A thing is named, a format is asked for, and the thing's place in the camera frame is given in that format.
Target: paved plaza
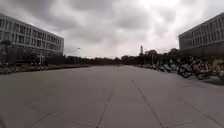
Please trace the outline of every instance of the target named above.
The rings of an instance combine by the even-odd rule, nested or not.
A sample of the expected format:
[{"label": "paved plaza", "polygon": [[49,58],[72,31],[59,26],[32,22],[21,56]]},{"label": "paved plaza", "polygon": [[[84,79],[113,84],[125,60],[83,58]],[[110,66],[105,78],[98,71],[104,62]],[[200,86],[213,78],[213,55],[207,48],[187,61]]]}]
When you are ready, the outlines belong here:
[{"label": "paved plaza", "polygon": [[223,128],[224,87],[136,68],[0,76],[8,128]]}]

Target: sky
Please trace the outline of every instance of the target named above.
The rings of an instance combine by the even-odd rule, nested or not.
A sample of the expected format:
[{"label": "sky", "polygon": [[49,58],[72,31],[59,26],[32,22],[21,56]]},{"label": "sky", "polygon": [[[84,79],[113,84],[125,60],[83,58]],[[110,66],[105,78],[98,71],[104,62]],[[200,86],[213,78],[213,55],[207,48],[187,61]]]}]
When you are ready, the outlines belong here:
[{"label": "sky", "polygon": [[178,35],[224,0],[0,0],[0,13],[64,38],[66,55],[121,57],[179,48]]}]

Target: street lamp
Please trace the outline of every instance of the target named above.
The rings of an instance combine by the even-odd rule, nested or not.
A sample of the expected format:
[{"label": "street lamp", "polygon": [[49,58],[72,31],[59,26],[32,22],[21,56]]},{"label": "street lamp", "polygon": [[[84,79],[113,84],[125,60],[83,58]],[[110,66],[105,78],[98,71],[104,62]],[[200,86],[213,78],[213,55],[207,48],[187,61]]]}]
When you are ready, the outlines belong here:
[{"label": "street lamp", "polygon": [[[77,48],[76,51],[80,50],[81,48]],[[74,58],[74,64],[76,64],[76,58],[77,56]]]}]

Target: gray sky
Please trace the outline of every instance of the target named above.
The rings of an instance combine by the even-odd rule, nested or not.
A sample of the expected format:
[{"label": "gray sky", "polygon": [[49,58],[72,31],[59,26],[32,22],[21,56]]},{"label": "gray sky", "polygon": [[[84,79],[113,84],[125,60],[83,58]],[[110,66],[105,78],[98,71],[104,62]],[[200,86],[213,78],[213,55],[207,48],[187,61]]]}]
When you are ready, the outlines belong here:
[{"label": "gray sky", "polygon": [[85,57],[178,48],[178,34],[223,7],[223,0],[0,0],[1,13],[64,37],[65,54]]}]

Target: building facade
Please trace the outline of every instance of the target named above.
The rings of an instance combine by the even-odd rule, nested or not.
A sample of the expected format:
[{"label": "building facade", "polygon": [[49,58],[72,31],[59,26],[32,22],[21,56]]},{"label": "building facade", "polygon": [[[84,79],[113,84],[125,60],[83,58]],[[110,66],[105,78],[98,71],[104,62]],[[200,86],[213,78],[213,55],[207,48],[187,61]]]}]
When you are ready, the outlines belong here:
[{"label": "building facade", "polygon": [[224,55],[224,13],[178,36],[181,51],[193,54]]},{"label": "building facade", "polygon": [[63,54],[64,49],[63,38],[0,13],[0,42],[2,40],[11,41],[15,49],[35,53],[40,61]]}]

